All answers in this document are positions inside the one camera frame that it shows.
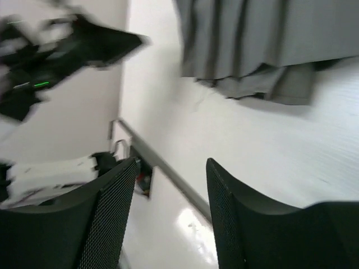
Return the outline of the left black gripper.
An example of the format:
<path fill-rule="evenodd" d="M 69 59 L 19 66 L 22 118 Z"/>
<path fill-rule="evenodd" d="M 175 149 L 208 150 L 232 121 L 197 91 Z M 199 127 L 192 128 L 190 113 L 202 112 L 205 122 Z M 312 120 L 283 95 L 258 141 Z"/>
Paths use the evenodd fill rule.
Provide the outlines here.
<path fill-rule="evenodd" d="M 141 35 L 97 24 L 80 13 L 46 20 L 42 29 L 61 24 L 68 25 L 70 33 L 41 54 L 36 66 L 37 84 L 59 84 L 87 66 L 107 68 L 145 44 Z"/>

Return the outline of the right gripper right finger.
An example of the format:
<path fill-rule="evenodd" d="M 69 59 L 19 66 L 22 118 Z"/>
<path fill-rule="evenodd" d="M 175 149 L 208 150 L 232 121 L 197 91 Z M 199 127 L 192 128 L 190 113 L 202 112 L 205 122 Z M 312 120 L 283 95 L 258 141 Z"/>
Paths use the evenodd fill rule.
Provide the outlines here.
<path fill-rule="evenodd" d="M 206 162 L 220 268 L 357 268 L 358 202 L 297 208 Z"/>

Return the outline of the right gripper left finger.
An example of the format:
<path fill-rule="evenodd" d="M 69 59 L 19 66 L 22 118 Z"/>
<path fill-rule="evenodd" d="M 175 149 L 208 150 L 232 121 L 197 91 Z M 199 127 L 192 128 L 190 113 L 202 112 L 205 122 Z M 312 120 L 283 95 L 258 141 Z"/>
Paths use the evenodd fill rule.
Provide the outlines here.
<path fill-rule="evenodd" d="M 117 268 L 137 163 L 39 205 L 1 211 L 2 268 Z"/>

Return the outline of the grey pleated skirt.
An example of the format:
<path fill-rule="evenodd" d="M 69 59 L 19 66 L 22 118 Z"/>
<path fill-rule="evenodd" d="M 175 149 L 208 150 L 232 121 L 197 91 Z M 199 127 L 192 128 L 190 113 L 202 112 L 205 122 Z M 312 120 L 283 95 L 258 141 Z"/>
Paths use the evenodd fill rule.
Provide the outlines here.
<path fill-rule="evenodd" d="M 318 71 L 358 56 L 358 2 L 175 1 L 182 76 L 231 99 L 307 105 Z"/>

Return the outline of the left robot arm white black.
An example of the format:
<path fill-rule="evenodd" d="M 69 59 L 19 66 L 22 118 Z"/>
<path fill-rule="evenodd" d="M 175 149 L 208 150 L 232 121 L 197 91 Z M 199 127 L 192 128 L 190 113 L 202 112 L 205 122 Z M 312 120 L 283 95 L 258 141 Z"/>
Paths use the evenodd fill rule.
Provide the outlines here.
<path fill-rule="evenodd" d="M 105 69 L 144 44 L 141 35 L 95 23 L 81 12 L 44 21 L 43 28 L 67 24 L 70 33 L 52 44 L 31 39 L 20 20 L 1 19 L 1 134 L 23 124 L 53 90 L 81 70 Z M 1 161 L 1 207 L 38 203 L 82 186 L 118 164 L 119 140 L 108 151 L 78 159 L 37 164 Z"/>

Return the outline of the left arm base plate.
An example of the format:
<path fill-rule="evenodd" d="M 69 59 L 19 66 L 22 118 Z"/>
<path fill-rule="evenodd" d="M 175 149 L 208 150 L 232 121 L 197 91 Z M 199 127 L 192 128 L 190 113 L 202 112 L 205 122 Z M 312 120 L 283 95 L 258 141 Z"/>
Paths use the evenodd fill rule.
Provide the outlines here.
<path fill-rule="evenodd" d="M 134 146 L 130 147 L 130 156 L 135 158 L 138 168 L 134 192 L 150 199 L 153 166 L 150 165 Z"/>

